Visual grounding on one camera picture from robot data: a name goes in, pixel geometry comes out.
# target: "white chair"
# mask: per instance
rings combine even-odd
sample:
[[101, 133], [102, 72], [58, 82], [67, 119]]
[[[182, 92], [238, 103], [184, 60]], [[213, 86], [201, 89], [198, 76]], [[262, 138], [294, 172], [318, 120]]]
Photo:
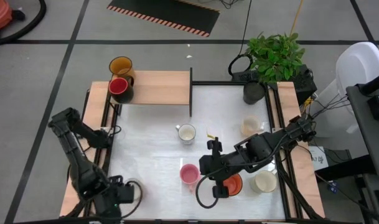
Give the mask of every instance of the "white chair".
[[[337, 60], [336, 79], [322, 91], [316, 100], [326, 106], [329, 102], [345, 97], [345, 88], [348, 86], [367, 83], [377, 76], [379, 76], [379, 49], [370, 42], [353, 44]], [[328, 138], [340, 131], [353, 133], [358, 129], [349, 103], [349, 101], [339, 103], [336, 106], [342, 106], [341, 108], [327, 110], [316, 117], [317, 137]], [[313, 102], [310, 114], [314, 115], [322, 109], [320, 104]]]

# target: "black and orange striped mat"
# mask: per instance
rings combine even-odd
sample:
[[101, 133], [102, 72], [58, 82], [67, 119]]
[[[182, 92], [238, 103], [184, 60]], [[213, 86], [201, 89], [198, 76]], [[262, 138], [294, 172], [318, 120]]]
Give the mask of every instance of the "black and orange striped mat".
[[220, 12], [180, 0], [112, 0], [108, 9], [208, 37]]

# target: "vacuum hose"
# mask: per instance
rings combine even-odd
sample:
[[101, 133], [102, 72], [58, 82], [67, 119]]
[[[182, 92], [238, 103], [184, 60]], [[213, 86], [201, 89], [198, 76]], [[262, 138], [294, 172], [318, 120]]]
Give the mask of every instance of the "vacuum hose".
[[4, 38], [1, 38], [0, 39], [0, 45], [2, 45], [2, 44], [8, 44], [8, 43], [10, 43], [10, 42], [12, 42], [14, 40], [17, 40], [17, 39], [21, 38], [22, 36], [24, 36], [28, 32], [30, 32], [32, 29], [34, 29], [40, 23], [40, 21], [42, 20], [42, 18], [44, 18], [44, 16], [45, 16], [45, 12], [47, 11], [47, 6], [45, 5], [45, 1], [44, 0], [39, 0], [39, 2], [40, 2], [40, 11], [36, 15], [36, 17], [28, 25], [26, 25], [25, 27], [23, 27], [23, 29], [21, 29], [20, 31], [16, 32], [15, 34], [9, 35], [9, 36], [4, 37]]

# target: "gray floor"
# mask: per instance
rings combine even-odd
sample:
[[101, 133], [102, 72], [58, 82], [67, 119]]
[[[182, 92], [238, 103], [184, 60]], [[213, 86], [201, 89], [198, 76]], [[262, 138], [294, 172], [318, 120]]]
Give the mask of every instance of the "gray floor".
[[[39, 10], [37, 1], [8, 1], [15, 9], [21, 7], [28, 20], [12, 24], [3, 36], [21, 29]], [[240, 44], [234, 41], [243, 35], [249, 4], [249, 0], [238, 1], [227, 10], [218, 1], [205, 3], [205, 6], [221, 10], [210, 37], [205, 38], [109, 11], [106, 7], [110, 1], [45, 1], [48, 11], [44, 20], [22, 40], [64, 40], [64, 44], [22, 41], [23, 44], [0, 46], [0, 223], [6, 219], [59, 70], [64, 76], [51, 114], [68, 106], [81, 111], [90, 83], [109, 79], [108, 63], [120, 55], [132, 58], [136, 70], [188, 70], [193, 67], [194, 80], [229, 80], [227, 67], [239, 52]], [[373, 38], [379, 40], [379, 0], [356, 2]], [[69, 40], [83, 3], [88, 6], [79, 24], [77, 40], [94, 41], [78, 42], [71, 55], [65, 54], [67, 44], [73, 43]], [[299, 0], [254, 0], [246, 39], [262, 31], [265, 35], [288, 33], [298, 4]], [[308, 45], [303, 47], [306, 48], [304, 62], [314, 71], [318, 93], [334, 79], [335, 62], [350, 45], [350, 42], [336, 40], [368, 40], [350, 0], [305, 1], [296, 32], [300, 40], [315, 40], [306, 42]], [[97, 40], [188, 41], [182, 44], [110, 45], [96, 44]], [[233, 42], [215, 44], [212, 40]], [[203, 42], [192, 44], [191, 41]], [[66, 55], [68, 64], [61, 68]], [[240, 60], [233, 69], [239, 72], [244, 67], [246, 60]], [[367, 153], [364, 147], [356, 144], [341, 147], [350, 149], [352, 157]], [[15, 222], [58, 217], [67, 164], [56, 137], [46, 129]], [[353, 192], [351, 187], [346, 187], [352, 185], [349, 182], [340, 186]], [[357, 206], [324, 189], [325, 186], [320, 185], [329, 218], [362, 221], [362, 217], [352, 215], [359, 212]]]

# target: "green leaves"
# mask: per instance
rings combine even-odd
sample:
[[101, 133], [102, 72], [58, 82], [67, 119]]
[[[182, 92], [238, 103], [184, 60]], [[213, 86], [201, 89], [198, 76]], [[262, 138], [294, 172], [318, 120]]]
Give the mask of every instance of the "green leaves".
[[269, 68], [268, 65], [260, 65], [258, 67], [258, 72], [264, 72], [265, 70], [267, 70]]
[[290, 36], [290, 40], [296, 40], [297, 37], [299, 37], [299, 34], [298, 33], [293, 33], [291, 36]]
[[270, 76], [270, 75], [272, 74], [272, 71], [273, 71], [273, 68], [268, 69], [268, 70], [265, 72], [265, 75], [266, 75], [266, 76]]
[[297, 38], [297, 33], [267, 38], [260, 33], [257, 38], [250, 39], [246, 54], [253, 57], [251, 69], [258, 72], [262, 82], [290, 80], [298, 74], [305, 49], [296, 43]]

